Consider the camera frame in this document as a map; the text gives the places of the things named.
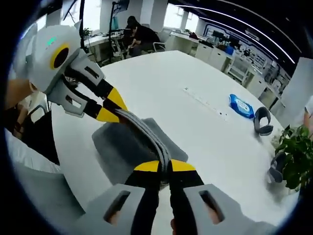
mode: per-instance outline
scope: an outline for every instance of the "potted plant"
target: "potted plant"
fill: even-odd
[[[305,187],[312,176],[313,144],[309,133],[305,126],[300,126],[284,130],[279,138],[280,145],[275,155],[283,156],[279,164],[282,166],[282,178],[290,189]]]
[[[83,37],[87,39],[91,35],[92,31],[89,28],[84,28],[83,30]]]

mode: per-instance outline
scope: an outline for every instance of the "white wall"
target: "white wall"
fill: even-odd
[[[155,0],[151,14],[150,28],[155,32],[161,32],[167,8],[167,0]]]
[[[59,25],[61,21],[61,9],[52,12],[46,17],[46,26]]]
[[[300,57],[290,83],[282,94],[282,101],[286,107],[277,118],[283,126],[293,123],[311,95],[313,95],[313,59]]]
[[[137,21],[140,20],[141,8],[143,0],[130,0],[127,11],[117,14],[118,24],[120,28],[127,26],[127,19],[129,16],[135,16]],[[100,13],[100,32],[107,33],[110,25],[110,14],[113,0],[102,0]]]
[[[183,14],[182,19],[181,19],[181,25],[180,25],[181,30],[186,29],[187,20],[188,20],[188,12],[184,11],[184,14]]]
[[[205,29],[206,25],[207,25],[207,22],[205,22],[202,19],[199,19],[197,29],[196,29],[196,34],[198,34],[200,36],[204,36],[203,33],[204,33],[204,29]]]
[[[154,3],[154,0],[143,0],[140,21],[139,21],[141,24],[143,23],[150,24],[153,3]]]

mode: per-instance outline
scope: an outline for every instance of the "window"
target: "window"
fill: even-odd
[[[199,17],[197,15],[189,12],[187,24],[186,24],[186,29],[189,29],[192,32],[196,32],[198,21],[199,21]]]
[[[47,20],[47,15],[41,16],[39,19],[36,20],[38,31],[45,27],[46,20]],[[25,30],[25,32],[22,34],[21,38],[23,38],[25,36],[25,34],[30,29],[30,27],[28,27],[27,30]]]
[[[67,15],[64,21],[61,21],[62,25],[74,25],[74,22],[79,21],[80,1],[74,3],[70,9],[70,14]],[[89,28],[91,31],[100,29],[100,11],[101,0],[88,0],[85,1],[84,6],[84,28]]]
[[[79,22],[79,9],[80,9],[80,1],[76,1],[76,3],[74,3],[72,8],[69,10],[67,17],[64,20],[63,18],[66,12],[62,11],[60,24],[74,26],[75,23]]]
[[[180,28],[184,9],[173,4],[168,4],[164,19],[164,27]]]
[[[101,0],[87,0],[84,7],[84,28],[100,29]]]

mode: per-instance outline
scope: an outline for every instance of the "black shirt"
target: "black shirt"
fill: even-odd
[[[137,32],[134,37],[137,41],[141,41],[143,43],[159,43],[160,39],[157,34],[150,28],[139,25],[137,28]]]

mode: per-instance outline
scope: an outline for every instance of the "computer monitor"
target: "computer monitor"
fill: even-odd
[[[231,43],[231,45],[232,45],[233,47],[238,47],[238,48],[240,47],[239,39],[237,39],[237,38],[235,38],[235,37],[233,37],[233,36],[229,36],[228,41]]]
[[[223,33],[220,33],[218,31],[213,31],[213,34],[212,34],[213,37],[217,37],[217,38],[224,38],[224,34]]]

